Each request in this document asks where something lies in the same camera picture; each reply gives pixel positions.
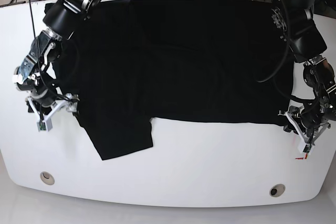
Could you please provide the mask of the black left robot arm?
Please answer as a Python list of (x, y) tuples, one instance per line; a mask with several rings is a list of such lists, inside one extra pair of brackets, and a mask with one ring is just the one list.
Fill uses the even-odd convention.
[(295, 113), (292, 131), (313, 137), (335, 120), (335, 73), (323, 53), (327, 45), (313, 20), (316, 0), (273, 0), (275, 24), (282, 29), (286, 52), (303, 63), (303, 79), (315, 98), (303, 101)]

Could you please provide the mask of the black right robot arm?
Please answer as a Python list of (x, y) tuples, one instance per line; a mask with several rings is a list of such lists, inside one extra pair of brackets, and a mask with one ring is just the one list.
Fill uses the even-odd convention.
[(89, 17), (90, 11), (101, 0), (57, 0), (47, 11), (46, 25), (34, 36), (30, 51), (14, 73), (13, 79), (20, 91), (29, 91), (31, 98), (42, 107), (50, 107), (56, 100), (65, 100), (57, 94), (56, 81), (47, 74), (50, 64), (62, 52), (62, 43)]

